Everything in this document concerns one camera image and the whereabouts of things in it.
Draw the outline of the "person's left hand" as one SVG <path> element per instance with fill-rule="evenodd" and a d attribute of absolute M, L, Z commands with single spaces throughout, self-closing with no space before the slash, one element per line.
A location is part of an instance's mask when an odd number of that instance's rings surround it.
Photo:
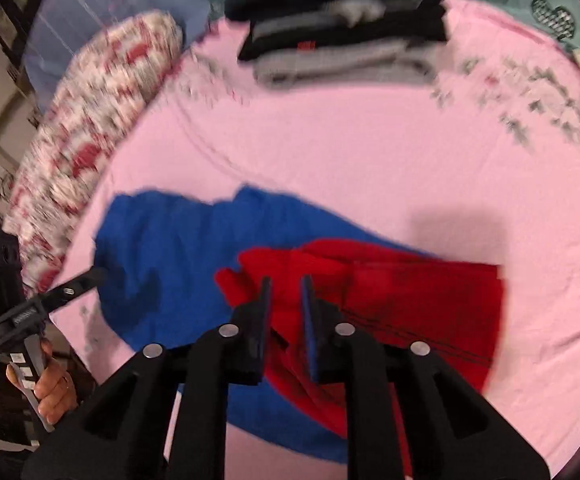
<path fill-rule="evenodd" d="M 54 358 L 54 349 L 48 339 L 40 339 L 40 348 L 46 356 L 46 367 L 36 382 L 34 394 L 40 416 L 55 425 L 65 414 L 77 407 L 77 395 L 70 374 Z"/>

